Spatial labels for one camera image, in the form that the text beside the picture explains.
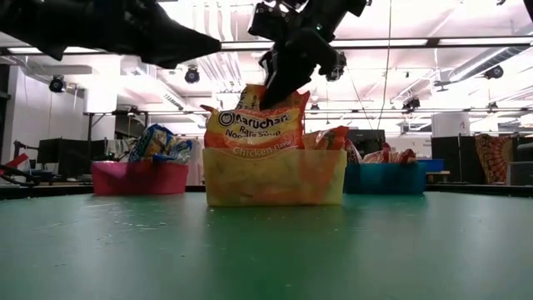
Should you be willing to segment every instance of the wall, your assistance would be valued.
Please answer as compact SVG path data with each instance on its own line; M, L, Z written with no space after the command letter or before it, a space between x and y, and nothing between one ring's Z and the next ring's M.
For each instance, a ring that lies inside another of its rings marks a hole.
M87 138L87 117L82 115L84 100L68 93L55 94L46 83L27 77L20 67L11 67L7 103L6 127L3 137L2 162L12 159L13 142L19 140L37 147L47 138ZM27 150L31 158L37 152Z

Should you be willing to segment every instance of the red object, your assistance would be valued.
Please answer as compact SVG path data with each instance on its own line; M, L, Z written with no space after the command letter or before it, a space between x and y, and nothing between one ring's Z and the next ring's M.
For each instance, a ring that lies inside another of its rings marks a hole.
M27 159L28 159L28 157L27 157L26 153L23 153L23 154L15 157L15 159L13 159L11 162L6 163L6 166L10 167L10 168L17 168L18 165L20 165L21 163L24 163ZM4 173L5 173L5 171L0 170L0 175L3 175Z
M184 193L188 172L187 165L173 162L94 162L91 166L98 196Z

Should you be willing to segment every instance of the spotlight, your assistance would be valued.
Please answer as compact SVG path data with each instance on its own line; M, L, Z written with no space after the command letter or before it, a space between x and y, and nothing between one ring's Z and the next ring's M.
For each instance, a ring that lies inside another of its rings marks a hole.
M189 66L189 69L185 73L185 81L190 84L197 83L200 81L200 73L198 72L198 67Z
M490 102L486 107L489 109L498 108L498 104L496 104L496 102Z
M420 107L420 99L417 96L413 96L403 102L401 109L407 109L407 112L403 113L412 113L415 109Z
M500 66L495 66L483 74L483 77L487 79L492 79L492 78L498 79L498 78L501 78L502 76L503 76L503 67L500 67Z
M65 87L67 84L64 82L64 76L63 75L54 75L52 81L50 82L50 85L48 88L50 89L50 92L52 93L64 93Z

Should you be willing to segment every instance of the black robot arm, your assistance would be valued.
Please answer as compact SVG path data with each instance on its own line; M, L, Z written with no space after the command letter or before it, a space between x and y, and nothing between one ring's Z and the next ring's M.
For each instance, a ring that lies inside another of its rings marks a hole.
M274 41L272 49L260 61L266 71L266 93L261 109L271 108L310 82L316 65L320 66L320 75L329 81L337 80L343 74L346 57L329 43L346 14L359 17L367 4L367 0L258 3L248 32Z

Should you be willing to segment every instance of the table surface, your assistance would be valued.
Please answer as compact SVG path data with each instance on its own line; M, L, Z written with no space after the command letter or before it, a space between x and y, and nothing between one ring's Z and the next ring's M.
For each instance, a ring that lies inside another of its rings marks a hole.
M531 299L533 200L427 192L343 207L174 197L0 202L0 298Z

